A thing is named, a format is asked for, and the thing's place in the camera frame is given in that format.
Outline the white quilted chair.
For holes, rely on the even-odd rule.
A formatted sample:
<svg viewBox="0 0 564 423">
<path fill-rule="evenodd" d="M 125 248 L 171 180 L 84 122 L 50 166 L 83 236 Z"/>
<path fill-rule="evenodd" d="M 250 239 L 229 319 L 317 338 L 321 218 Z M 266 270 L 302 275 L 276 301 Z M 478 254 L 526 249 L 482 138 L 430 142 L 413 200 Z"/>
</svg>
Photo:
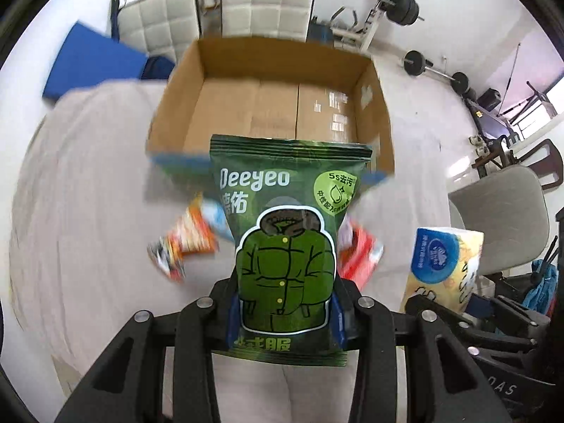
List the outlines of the white quilted chair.
<svg viewBox="0 0 564 423">
<path fill-rule="evenodd" d="M 224 37 L 307 40 L 314 0 L 221 0 Z"/>
<path fill-rule="evenodd" d="M 111 0 L 111 38 L 177 63 L 202 35 L 198 0 Z"/>
</svg>

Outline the dumbbell bar on floor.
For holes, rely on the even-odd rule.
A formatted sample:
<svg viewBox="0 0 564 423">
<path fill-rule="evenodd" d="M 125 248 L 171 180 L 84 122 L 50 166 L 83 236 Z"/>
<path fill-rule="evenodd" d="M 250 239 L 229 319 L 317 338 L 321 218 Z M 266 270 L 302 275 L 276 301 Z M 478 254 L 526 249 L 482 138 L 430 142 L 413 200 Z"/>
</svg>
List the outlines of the dumbbell bar on floor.
<svg viewBox="0 0 564 423">
<path fill-rule="evenodd" d="M 416 78 L 426 73 L 435 74 L 440 78 L 447 79 L 451 89 L 459 96 L 463 96 L 470 89 L 470 80 L 463 72 L 447 74 L 434 68 L 433 63 L 427 60 L 419 51 L 408 51 L 403 57 L 403 70 L 410 76 Z"/>
</svg>

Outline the black weight bench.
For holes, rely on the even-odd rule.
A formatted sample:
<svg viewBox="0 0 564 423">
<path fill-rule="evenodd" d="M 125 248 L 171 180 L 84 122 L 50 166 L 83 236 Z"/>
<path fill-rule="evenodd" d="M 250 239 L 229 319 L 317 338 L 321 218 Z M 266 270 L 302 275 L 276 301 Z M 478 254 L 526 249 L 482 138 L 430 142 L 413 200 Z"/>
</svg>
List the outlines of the black weight bench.
<svg viewBox="0 0 564 423">
<path fill-rule="evenodd" d="M 497 115 L 496 107 L 501 103 L 500 93 L 488 88 L 479 97 L 473 88 L 463 94 L 464 104 L 470 111 L 479 136 L 484 140 L 499 140 L 505 137 L 509 145 L 519 142 L 520 136 L 510 127 L 509 122 Z"/>
</svg>

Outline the left white quilted chair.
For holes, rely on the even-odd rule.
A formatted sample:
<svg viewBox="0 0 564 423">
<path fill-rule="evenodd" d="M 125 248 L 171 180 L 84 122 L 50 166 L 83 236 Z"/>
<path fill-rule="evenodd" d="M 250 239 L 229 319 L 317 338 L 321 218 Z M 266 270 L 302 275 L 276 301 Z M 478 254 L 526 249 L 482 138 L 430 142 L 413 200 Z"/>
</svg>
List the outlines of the left white quilted chair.
<svg viewBox="0 0 564 423">
<path fill-rule="evenodd" d="M 198 0 L 111 0 L 111 38 L 177 63 L 202 35 Z"/>
</svg>

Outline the open cardboard box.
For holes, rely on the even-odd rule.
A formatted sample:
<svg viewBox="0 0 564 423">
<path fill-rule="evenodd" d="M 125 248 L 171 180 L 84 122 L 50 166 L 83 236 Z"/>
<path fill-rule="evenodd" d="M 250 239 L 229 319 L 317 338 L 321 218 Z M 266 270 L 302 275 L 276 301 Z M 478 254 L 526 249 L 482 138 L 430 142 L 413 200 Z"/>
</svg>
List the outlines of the open cardboard box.
<svg viewBox="0 0 564 423">
<path fill-rule="evenodd" d="M 214 134 L 361 143 L 362 186 L 395 172 L 388 108 L 373 60 L 311 42 L 210 37 L 185 51 L 146 140 L 169 174 L 204 175 Z"/>
</svg>

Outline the dark blue cloth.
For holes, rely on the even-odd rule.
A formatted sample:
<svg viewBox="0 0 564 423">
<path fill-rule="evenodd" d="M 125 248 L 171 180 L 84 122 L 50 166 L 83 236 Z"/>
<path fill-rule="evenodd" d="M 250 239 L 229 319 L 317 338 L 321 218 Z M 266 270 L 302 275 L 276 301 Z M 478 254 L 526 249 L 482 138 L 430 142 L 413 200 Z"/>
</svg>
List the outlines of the dark blue cloth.
<svg viewBox="0 0 564 423">
<path fill-rule="evenodd" d="M 141 80 L 166 80 L 176 64 L 163 55 L 149 56 L 141 73 Z"/>
</svg>

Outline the grey padded chair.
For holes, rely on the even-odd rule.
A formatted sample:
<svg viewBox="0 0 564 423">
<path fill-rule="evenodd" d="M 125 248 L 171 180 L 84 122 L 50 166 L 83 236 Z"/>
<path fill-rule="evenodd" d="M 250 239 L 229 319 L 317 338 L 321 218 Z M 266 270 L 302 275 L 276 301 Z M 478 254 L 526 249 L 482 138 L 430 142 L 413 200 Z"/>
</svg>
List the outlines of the grey padded chair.
<svg viewBox="0 0 564 423">
<path fill-rule="evenodd" d="M 489 275 L 536 259 L 550 234 L 539 179 L 513 165 L 448 194 L 464 227 L 484 234 L 479 273 Z"/>
</svg>

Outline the red snack packet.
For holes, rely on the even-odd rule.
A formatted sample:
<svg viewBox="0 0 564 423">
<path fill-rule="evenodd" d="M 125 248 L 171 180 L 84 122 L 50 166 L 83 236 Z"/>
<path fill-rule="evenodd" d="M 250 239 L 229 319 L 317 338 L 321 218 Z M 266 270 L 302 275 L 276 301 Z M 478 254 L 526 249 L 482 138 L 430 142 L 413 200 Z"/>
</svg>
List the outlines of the red snack packet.
<svg viewBox="0 0 564 423">
<path fill-rule="evenodd" d="M 383 256 L 384 246 L 369 231 L 346 217 L 337 234 L 337 251 L 338 275 L 363 289 Z"/>
</svg>

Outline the green Deeyeo wipes pack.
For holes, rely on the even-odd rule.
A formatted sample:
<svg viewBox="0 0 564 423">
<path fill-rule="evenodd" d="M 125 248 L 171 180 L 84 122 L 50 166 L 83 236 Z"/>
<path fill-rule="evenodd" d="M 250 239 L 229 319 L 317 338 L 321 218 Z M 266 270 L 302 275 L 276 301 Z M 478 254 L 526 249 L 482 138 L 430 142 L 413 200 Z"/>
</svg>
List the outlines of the green Deeyeo wipes pack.
<svg viewBox="0 0 564 423">
<path fill-rule="evenodd" d="M 338 229 L 371 147 L 214 135 L 209 155 L 235 244 L 229 346 L 254 361 L 342 364 L 345 334 L 332 321 Z"/>
</svg>

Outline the yellow tissue pack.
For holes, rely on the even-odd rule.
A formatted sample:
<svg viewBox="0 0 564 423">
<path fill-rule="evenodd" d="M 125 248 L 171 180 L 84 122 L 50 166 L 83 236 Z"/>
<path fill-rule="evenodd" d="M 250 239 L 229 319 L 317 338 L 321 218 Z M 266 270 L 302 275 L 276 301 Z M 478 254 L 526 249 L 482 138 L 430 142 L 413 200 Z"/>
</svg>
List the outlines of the yellow tissue pack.
<svg viewBox="0 0 564 423">
<path fill-rule="evenodd" d="M 475 287 L 484 233 L 455 227 L 417 229 L 400 309 L 422 295 L 455 313 L 466 310 Z"/>
</svg>

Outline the orange snack bag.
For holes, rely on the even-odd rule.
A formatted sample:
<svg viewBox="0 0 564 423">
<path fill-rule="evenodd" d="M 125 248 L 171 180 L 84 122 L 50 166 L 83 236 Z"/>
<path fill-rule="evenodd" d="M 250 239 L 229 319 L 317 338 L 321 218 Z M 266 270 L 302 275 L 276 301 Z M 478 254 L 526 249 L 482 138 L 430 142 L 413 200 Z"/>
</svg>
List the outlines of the orange snack bag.
<svg viewBox="0 0 564 423">
<path fill-rule="evenodd" d="M 175 225 L 147 247 L 148 256 L 169 280 L 185 279 L 184 261 L 191 255 L 213 254 L 218 241 L 203 215 L 204 197 L 197 197 L 184 210 Z"/>
</svg>

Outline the blue plastic bag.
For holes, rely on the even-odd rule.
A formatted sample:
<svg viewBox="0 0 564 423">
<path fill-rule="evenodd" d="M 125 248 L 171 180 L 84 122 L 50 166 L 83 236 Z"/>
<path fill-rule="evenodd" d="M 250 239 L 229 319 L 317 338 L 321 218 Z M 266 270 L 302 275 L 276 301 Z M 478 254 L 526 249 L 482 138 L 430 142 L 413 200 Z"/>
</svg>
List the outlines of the blue plastic bag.
<svg viewBox="0 0 564 423">
<path fill-rule="evenodd" d="M 552 304 L 558 283 L 558 270 L 553 264 L 547 266 L 540 283 L 529 290 L 522 305 L 528 309 L 547 315 Z"/>
</svg>

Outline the blue foam mat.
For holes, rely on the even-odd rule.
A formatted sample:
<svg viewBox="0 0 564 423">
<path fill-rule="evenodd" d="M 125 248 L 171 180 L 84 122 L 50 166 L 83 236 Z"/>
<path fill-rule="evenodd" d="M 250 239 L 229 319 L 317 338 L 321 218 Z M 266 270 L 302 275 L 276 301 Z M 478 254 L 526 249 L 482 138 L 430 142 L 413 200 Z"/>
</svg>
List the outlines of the blue foam mat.
<svg viewBox="0 0 564 423">
<path fill-rule="evenodd" d="M 76 22 L 58 51 L 42 97 L 58 101 L 68 91 L 109 79 L 139 79 L 147 55 Z"/>
</svg>

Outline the white weight rack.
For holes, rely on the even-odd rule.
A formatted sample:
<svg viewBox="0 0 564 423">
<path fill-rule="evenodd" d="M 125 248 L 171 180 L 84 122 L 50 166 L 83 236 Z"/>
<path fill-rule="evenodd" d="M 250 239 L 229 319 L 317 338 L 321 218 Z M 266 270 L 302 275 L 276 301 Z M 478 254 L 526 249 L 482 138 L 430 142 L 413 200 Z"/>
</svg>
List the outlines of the white weight rack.
<svg viewBox="0 0 564 423">
<path fill-rule="evenodd" d="M 347 7 L 341 7 L 335 12 L 330 20 L 329 28 L 332 34 L 345 45 L 348 44 L 362 53 L 366 53 L 375 37 L 381 19 L 390 9 L 394 2 L 392 0 L 374 0 L 374 5 L 370 8 L 364 22 L 357 27 L 357 23 L 352 28 L 344 29 L 337 27 L 337 16 L 343 13 Z"/>
</svg>

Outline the dark wooden chair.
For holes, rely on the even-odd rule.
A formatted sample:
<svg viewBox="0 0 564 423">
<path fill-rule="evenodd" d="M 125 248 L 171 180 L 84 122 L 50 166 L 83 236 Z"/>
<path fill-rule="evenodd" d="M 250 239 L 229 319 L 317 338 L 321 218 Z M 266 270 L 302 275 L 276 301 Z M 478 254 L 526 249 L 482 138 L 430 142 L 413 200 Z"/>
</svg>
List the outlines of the dark wooden chair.
<svg viewBox="0 0 564 423">
<path fill-rule="evenodd" d="M 520 161 L 524 163 L 542 149 L 547 150 L 547 155 L 535 163 L 530 164 L 529 169 L 535 172 L 538 179 L 542 179 L 546 176 L 554 176 L 556 178 L 552 182 L 541 184 L 543 191 L 550 191 L 563 184 L 563 158 L 552 141 L 549 139 L 542 140 L 533 147 L 532 150 L 522 156 Z"/>
</svg>

